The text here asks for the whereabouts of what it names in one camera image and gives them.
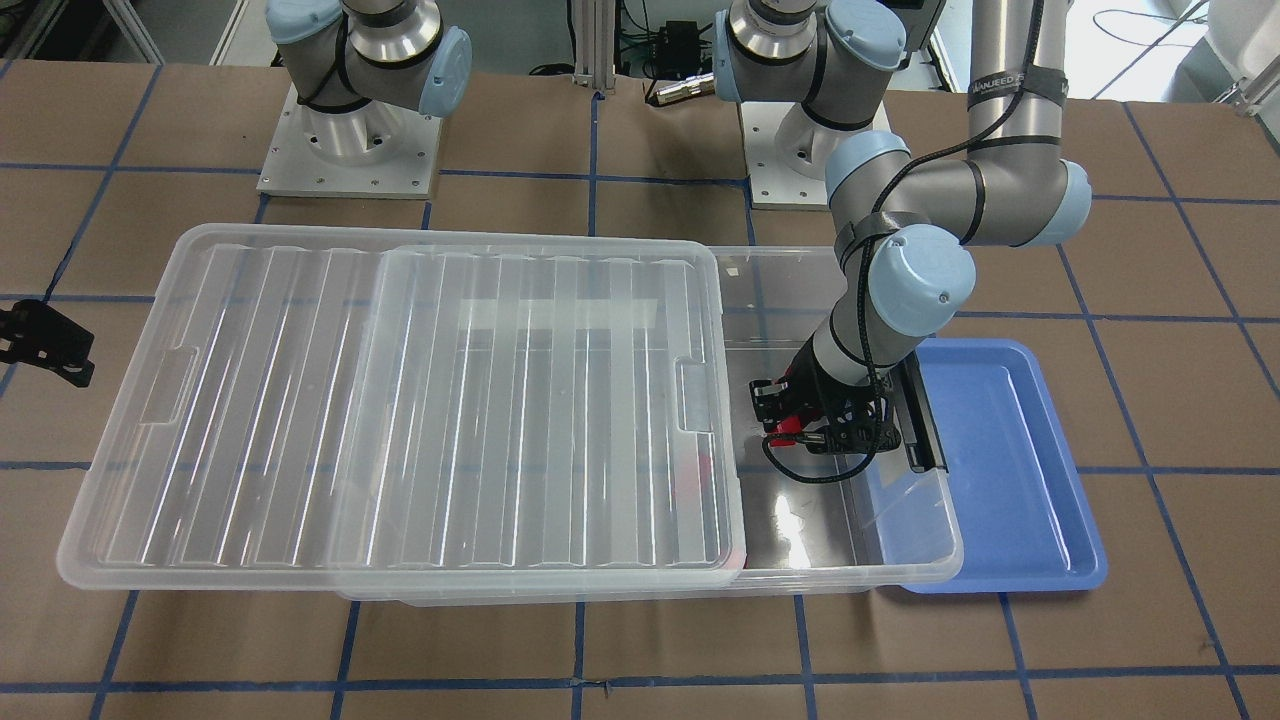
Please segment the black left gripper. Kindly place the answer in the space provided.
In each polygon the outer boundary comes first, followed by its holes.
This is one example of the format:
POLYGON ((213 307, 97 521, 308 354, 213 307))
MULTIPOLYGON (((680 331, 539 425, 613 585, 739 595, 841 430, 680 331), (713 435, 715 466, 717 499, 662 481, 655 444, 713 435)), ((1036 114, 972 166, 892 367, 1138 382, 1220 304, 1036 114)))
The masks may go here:
POLYGON ((763 427, 790 427, 790 433, 764 434, 764 445, 801 446, 810 454, 864 454, 879 423, 879 452, 896 450, 901 433, 893 419, 895 382, 883 377, 879 393, 869 386, 842 386, 820 372, 804 375, 797 365, 790 379, 750 382, 755 419, 763 427))

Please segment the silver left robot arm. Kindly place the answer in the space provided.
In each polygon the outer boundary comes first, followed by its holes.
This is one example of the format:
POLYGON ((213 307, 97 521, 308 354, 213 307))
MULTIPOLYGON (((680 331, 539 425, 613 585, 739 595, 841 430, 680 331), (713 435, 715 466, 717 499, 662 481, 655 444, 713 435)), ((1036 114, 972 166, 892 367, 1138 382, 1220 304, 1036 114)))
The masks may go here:
POLYGON ((751 383, 764 451, 884 452, 890 373, 977 284, 972 249, 1070 240, 1092 188, 1064 159, 1066 1, 972 8, 969 136, 924 155, 872 128, 908 50, 878 1, 735 1, 714 22, 717 95, 792 102, 835 133, 822 163, 847 288, 778 378, 751 383))

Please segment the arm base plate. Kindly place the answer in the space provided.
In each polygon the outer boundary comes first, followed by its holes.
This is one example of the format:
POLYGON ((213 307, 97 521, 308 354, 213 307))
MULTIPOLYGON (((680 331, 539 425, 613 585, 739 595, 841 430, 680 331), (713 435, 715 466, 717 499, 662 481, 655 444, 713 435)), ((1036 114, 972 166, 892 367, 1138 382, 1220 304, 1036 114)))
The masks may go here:
POLYGON ((826 159, 852 132, 815 124, 796 102, 739 105, 751 206, 824 211, 826 159))
POLYGON ((256 190, 271 197, 429 200, 444 120, 370 102, 326 114, 291 87, 256 190))

